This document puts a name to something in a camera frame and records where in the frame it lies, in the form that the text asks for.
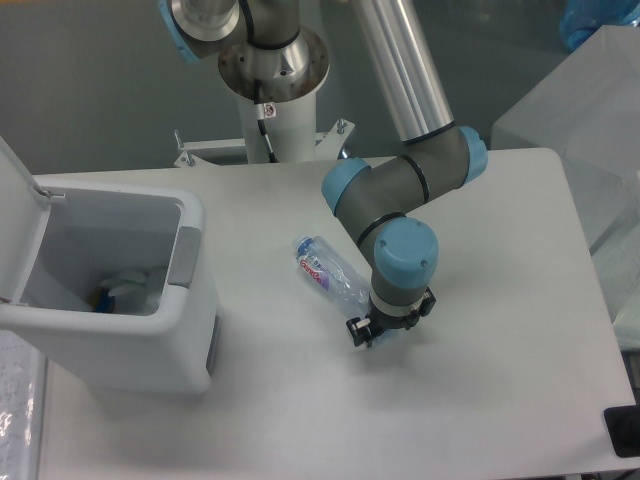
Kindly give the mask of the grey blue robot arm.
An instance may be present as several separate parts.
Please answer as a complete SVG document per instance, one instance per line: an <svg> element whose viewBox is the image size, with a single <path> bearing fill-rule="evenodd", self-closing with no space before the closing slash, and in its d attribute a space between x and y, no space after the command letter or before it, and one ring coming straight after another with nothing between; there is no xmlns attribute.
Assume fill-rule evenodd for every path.
<svg viewBox="0 0 640 480"><path fill-rule="evenodd" d="M406 148L377 167L341 160L321 184L372 271L367 311L347 322L354 344L370 346L431 312L438 241L411 212L480 176L488 151L474 129L455 123L413 4L357 1L353 7ZM162 1L158 9L185 61L217 57L240 107L250 163L318 157L315 95L328 76L328 51L301 23L298 2Z"/></svg>

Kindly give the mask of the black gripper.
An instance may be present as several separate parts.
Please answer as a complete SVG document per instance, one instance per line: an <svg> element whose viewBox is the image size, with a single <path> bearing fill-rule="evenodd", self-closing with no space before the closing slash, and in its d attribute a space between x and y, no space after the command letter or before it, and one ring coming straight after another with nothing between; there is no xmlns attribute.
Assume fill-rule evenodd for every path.
<svg viewBox="0 0 640 480"><path fill-rule="evenodd" d="M346 328L352 337L356 348L372 346L374 336L381 336L389 330L410 330L418 322L427 317L434 305L436 297L430 288L427 288L421 300L411 308L407 315L388 315L375 306L371 306L368 318L354 317L346 321Z"/></svg>

